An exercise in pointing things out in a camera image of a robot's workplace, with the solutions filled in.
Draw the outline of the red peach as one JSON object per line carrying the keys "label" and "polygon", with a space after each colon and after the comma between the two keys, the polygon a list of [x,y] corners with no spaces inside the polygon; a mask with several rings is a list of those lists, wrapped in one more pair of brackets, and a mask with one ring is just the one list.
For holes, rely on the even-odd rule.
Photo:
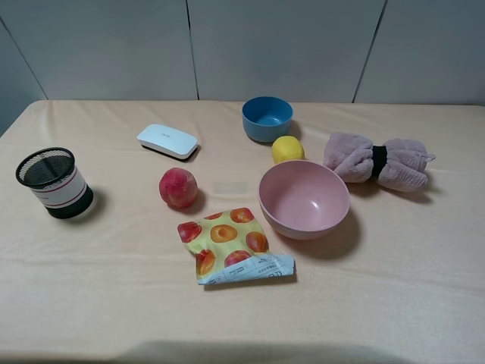
{"label": "red peach", "polygon": [[160,179],[158,189],[162,200],[174,209],[190,207],[199,191],[193,174],[183,168],[167,170]]}

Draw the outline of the yellow lemon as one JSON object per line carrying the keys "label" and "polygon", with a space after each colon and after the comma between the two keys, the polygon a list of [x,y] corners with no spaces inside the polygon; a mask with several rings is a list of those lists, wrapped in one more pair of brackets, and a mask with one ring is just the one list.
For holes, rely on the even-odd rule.
{"label": "yellow lemon", "polygon": [[305,159],[305,150],[294,136],[281,136],[277,138],[271,148],[275,164],[289,160]]}

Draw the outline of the pink bowl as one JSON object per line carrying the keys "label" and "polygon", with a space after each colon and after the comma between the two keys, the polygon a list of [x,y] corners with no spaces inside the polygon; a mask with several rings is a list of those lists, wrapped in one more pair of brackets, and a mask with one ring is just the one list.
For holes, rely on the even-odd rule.
{"label": "pink bowl", "polygon": [[279,234],[312,240],[347,216],[349,190],[329,168],[306,160],[274,165],[262,176],[258,200],[263,216]]}

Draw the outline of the peach print snack packet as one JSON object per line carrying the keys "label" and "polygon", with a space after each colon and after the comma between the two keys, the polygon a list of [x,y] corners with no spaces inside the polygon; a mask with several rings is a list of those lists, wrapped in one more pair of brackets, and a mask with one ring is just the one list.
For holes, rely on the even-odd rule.
{"label": "peach print snack packet", "polygon": [[266,234],[248,208],[218,212],[179,224],[177,232],[195,257],[199,285],[295,275],[294,258],[270,251]]}

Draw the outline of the blue bowl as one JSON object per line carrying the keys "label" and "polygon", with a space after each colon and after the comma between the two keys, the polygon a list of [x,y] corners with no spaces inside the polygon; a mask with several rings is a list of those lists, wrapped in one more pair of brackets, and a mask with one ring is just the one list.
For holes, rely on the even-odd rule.
{"label": "blue bowl", "polygon": [[277,97],[260,96],[242,106],[242,125],[246,135],[259,143],[272,143],[289,133],[292,106]]}

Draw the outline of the white black board eraser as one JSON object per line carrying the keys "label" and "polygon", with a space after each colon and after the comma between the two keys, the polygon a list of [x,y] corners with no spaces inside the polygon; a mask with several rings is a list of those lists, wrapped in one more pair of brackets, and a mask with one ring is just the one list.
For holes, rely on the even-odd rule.
{"label": "white black board eraser", "polygon": [[144,148],[185,161],[198,149],[199,142],[191,134],[161,124],[151,124],[138,136]]}

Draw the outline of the pink towel with black band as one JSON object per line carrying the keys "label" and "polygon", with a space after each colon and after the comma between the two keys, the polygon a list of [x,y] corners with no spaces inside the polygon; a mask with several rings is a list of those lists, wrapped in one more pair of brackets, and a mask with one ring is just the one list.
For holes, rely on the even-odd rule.
{"label": "pink towel with black band", "polygon": [[389,190],[413,193],[425,187],[427,164],[436,158],[417,140],[395,138],[376,146],[365,136],[334,133],[324,150],[324,166],[348,184],[372,180]]}

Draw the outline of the black mesh pen holder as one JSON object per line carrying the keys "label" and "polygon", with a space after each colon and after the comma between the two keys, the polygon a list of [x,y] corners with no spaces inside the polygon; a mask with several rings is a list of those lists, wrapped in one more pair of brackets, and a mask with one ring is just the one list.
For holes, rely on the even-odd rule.
{"label": "black mesh pen holder", "polygon": [[27,156],[17,166],[15,177],[53,218],[76,217],[94,199],[92,189],[76,166],[74,154],[62,147],[41,149]]}

